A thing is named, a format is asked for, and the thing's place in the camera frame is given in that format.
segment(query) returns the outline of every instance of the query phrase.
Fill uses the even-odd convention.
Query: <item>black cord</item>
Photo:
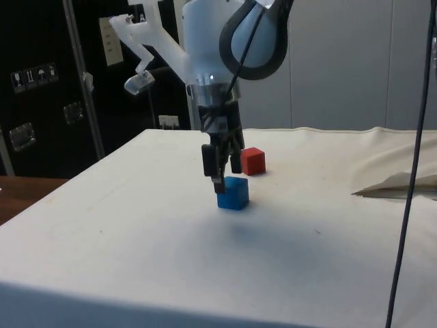
[[[208,131],[208,129],[211,127],[212,123],[214,123],[215,119],[220,115],[220,112],[223,110],[224,106],[226,105],[227,100],[230,98],[230,96],[232,94],[232,89],[234,88],[234,86],[237,82],[238,76],[240,75],[241,70],[244,66],[244,61],[246,60],[247,54],[249,53],[253,39],[254,39],[256,31],[258,29],[259,23],[261,22],[262,16],[264,15],[264,12],[265,12],[265,9],[263,8],[257,17],[257,20],[255,21],[255,24],[252,28],[251,35],[249,36],[249,39],[247,40],[246,46],[245,46],[243,54],[241,56],[240,65],[238,66],[238,69],[237,69],[234,77],[232,78],[231,83],[229,84],[229,87],[227,89],[227,92],[225,94],[223,102],[221,103],[220,110],[216,111],[216,113],[213,115],[205,114],[201,118],[201,121],[203,121],[203,123],[201,122],[202,126],[205,123],[205,121],[208,118],[210,118],[210,121],[208,122],[208,124],[206,124],[206,126],[203,127],[203,129],[202,129],[203,131]]]
[[[421,103],[421,110],[419,114],[419,123],[417,126],[416,145],[414,147],[414,157],[412,162],[410,186],[408,187],[408,194],[407,194],[407,200],[406,200],[405,211],[404,211],[404,220],[402,222],[401,237],[399,240],[399,249],[397,251],[395,273],[393,275],[393,283],[391,286],[389,310],[387,312],[387,321],[385,325],[386,328],[391,328],[391,323],[393,320],[393,310],[395,308],[397,283],[399,281],[399,274],[401,272],[402,257],[404,256],[405,239],[406,239],[407,228],[408,228],[408,219],[410,217],[411,202],[412,202],[412,197],[414,195],[414,187],[416,185],[417,167],[419,165],[419,155],[421,151],[423,123],[425,121],[425,112],[426,112],[426,106],[428,100],[429,76],[430,76],[431,53],[432,53],[432,37],[433,37],[434,27],[436,26],[436,4],[437,4],[437,0],[431,0],[431,14],[429,16],[429,25],[428,25],[422,103]]]

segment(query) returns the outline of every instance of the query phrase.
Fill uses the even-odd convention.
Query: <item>cabinet door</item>
[[[386,125],[393,0],[295,1],[293,127]]]
[[[17,176],[71,178],[97,161],[62,1],[3,1],[0,125]]]

